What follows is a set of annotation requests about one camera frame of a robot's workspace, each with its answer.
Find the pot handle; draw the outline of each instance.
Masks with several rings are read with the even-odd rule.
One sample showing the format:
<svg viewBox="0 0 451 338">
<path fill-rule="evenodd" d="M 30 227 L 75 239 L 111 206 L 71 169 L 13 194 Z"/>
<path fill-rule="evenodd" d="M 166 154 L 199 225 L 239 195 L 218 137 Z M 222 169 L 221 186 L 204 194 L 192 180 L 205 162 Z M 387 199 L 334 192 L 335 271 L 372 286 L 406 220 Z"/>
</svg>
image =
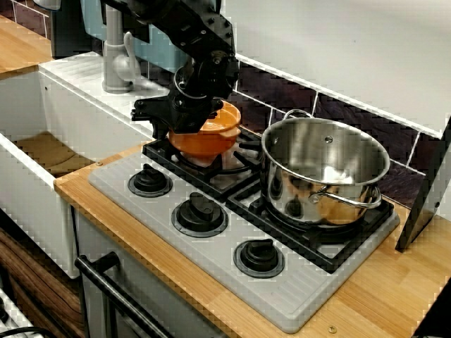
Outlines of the pot handle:
<svg viewBox="0 0 451 338">
<path fill-rule="evenodd" d="M 303 111 L 301 109 L 292 109 L 291 111 L 289 111 L 285 114 L 285 116 L 283 117 L 282 120 L 286 120 L 288 118 L 288 116 L 290 116 L 293 113 L 301 113 L 301 114 L 304 114 L 306 118 L 313 118 L 313 115 L 307 113 L 306 111 Z"/>
<path fill-rule="evenodd" d="M 327 187 L 323 187 L 320 190 L 318 190 L 317 192 L 310 195 L 309 201 L 316 204 L 319 202 L 320 197 L 325 196 L 330 199 L 335 199 L 336 201 L 347 204 L 348 206 L 354 206 L 356 208 L 374 209 L 374 208 L 377 208 L 378 206 L 380 206 L 380 204 L 382 202 L 382 194 L 381 194 L 381 191 L 379 190 L 379 188 L 377 188 L 375 186 L 373 186 L 372 188 L 373 188 L 373 195 L 376 196 L 376 200 L 371 203 L 353 201 L 351 199 L 347 199 L 345 197 L 338 196 L 331 192 L 327 192 L 326 191 Z"/>
</svg>

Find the black cable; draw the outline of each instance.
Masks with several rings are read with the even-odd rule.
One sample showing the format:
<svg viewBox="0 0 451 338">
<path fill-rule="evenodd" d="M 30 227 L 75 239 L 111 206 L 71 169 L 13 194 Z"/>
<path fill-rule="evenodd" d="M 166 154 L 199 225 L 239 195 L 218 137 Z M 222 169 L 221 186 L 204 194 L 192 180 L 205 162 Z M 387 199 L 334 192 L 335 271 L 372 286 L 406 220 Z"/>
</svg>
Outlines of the black cable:
<svg viewBox="0 0 451 338">
<path fill-rule="evenodd" d="M 18 327 L 9 331 L 0 333 L 0 338 L 10 337 L 18 333 L 38 333 L 47 336 L 48 338 L 56 338 L 56 336 L 50 331 L 43 329 L 41 327 L 29 326 L 29 327 Z"/>
</svg>

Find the oven door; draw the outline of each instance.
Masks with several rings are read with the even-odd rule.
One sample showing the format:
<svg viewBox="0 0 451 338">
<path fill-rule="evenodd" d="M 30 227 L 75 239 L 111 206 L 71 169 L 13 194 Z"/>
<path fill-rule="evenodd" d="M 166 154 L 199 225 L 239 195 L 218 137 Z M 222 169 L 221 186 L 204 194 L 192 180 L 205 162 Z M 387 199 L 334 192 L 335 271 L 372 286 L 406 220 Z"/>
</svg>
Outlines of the oven door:
<svg viewBox="0 0 451 338">
<path fill-rule="evenodd" d="M 114 252 L 94 263 L 89 262 L 84 255 L 75 260 L 75 266 L 83 276 L 102 292 L 106 337 L 173 338 L 136 300 L 104 274 L 104 271 L 119 263 L 119 257 Z"/>
<path fill-rule="evenodd" d="M 78 259 L 78 264 L 90 264 L 91 268 L 108 277 L 116 291 L 123 292 L 123 296 L 128 296 L 128 301 L 147 312 L 145 317 L 153 317 L 175 338 L 227 337 L 86 217 L 75 212 L 74 219 L 79 254 L 87 257 Z M 111 335 L 115 334 L 115 327 L 118 338 L 146 337 L 140 331 L 142 328 L 137 326 L 139 323 L 114 301 L 109 301 L 108 295 L 96 285 L 97 281 L 93 281 L 92 276 L 84 272 L 86 268 L 82 270 L 80 271 L 90 338 L 115 337 Z"/>
</svg>

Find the pot rim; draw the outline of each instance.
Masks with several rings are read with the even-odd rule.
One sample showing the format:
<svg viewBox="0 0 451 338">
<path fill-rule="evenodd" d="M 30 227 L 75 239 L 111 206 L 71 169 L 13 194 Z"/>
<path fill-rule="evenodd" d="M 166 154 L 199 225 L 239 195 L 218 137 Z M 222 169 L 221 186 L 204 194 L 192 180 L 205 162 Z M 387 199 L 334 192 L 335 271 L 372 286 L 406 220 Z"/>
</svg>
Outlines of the pot rim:
<svg viewBox="0 0 451 338">
<path fill-rule="evenodd" d="M 357 134 L 363 135 L 364 137 L 368 138 L 368 139 L 372 139 L 372 141 L 376 144 L 376 146 L 382 151 L 384 160 L 385 160 L 385 166 L 384 169 L 381 171 L 381 173 L 373 178 L 372 180 L 368 180 L 365 182 L 358 182 L 358 183 L 340 183 L 340 182 L 328 182 L 328 181 L 322 181 L 322 180 L 315 180 L 313 178 L 307 177 L 307 176 L 303 176 L 299 173 L 296 173 L 288 168 L 286 168 L 284 165 L 282 165 L 281 163 L 279 163 L 278 161 L 276 161 L 269 153 L 268 149 L 266 148 L 266 139 L 269 137 L 269 135 L 271 134 L 271 129 L 277 129 L 277 127 L 280 127 L 281 125 L 284 125 L 286 123 L 293 123 L 290 122 L 291 120 L 297 121 L 297 120 L 301 120 L 301 121 L 316 121 L 316 122 L 321 122 L 321 123 L 325 123 L 325 124 L 329 124 L 329 125 L 336 125 L 338 127 L 341 127 L 343 129 L 346 130 L 351 130 L 353 132 L 356 132 Z M 265 156 L 267 156 L 271 162 L 275 163 L 278 167 L 280 167 L 281 169 L 283 169 L 284 171 L 290 173 L 291 175 L 300 178 L 302 180 L 306 180 L 308 182 L 313 182 L 313 183 L 319 183 L 319 184 L 324 184 L 324 185 L 335 185 L 335 186 L 340 186 L 340 187 L 344 187 L 344 186 L 364 186 L 364 185 L 369 185 L 369 184 L 373 184 L 376 183 L 377 181 L 381 180 L 382 177 L 385 176 L 385 174 L 388 172 L 388 170 L 390 169 L 390 156 L 388 155 L 387 150 L 383 147 L 383 145 L 374 137 L 372 137 L 371 135 L 362 132 L 360 129 L 357 129 L 355 127 L 352 127 L 350 125 L 347 125 L 345 123 L 342 122 L 338 122 L 338 121 L 334 121 L 334 120 L 327 120 L 325 118 L 291 118 L 291 119 L 287 119 L 287 120 L 282 120 L 282 121 L 278 121 L 272 125 L 270 125 L 268 128 L 265 129 L 265 131 L 263 132 L 262 136 L 261 136 L 261 148 L 263 149 Z"/>
</svg>

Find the black knob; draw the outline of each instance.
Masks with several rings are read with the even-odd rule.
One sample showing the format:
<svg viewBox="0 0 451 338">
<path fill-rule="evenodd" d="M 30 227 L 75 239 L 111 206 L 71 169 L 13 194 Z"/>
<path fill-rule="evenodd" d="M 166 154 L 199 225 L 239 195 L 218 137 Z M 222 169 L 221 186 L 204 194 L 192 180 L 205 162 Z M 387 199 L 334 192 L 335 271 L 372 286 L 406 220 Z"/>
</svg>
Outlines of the black knob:
<svg viewBox="0 0 451 338">
<path fill-rule="evenodd" d="M 274 269 L 278 264 L 278 253 L 272 239 L 253 240 L 247 242 L 241 251 L 243 264 L 260 273 Z"/>
<path fill-rule="evenodd" d="M 147 163 L 144 164 L 142 171 L 136 175 L 135 188 L 142 192 L 159 192 L 166 185 L 166 176 Z"/>
<path fill-rule="evenodd" d="M 195 232 L 207 232 L 218 228 L 224 221 L 222 208 L 198 192 L 183 202 L 177 213 L 178 222 Z"/>
<path fill-rule="evenodd" d="M 3 303 L 3 299 L 0 298 L 0 322 L 6 323 L 9 316 L 5 311 L 5 304 Z"/>
</svg>

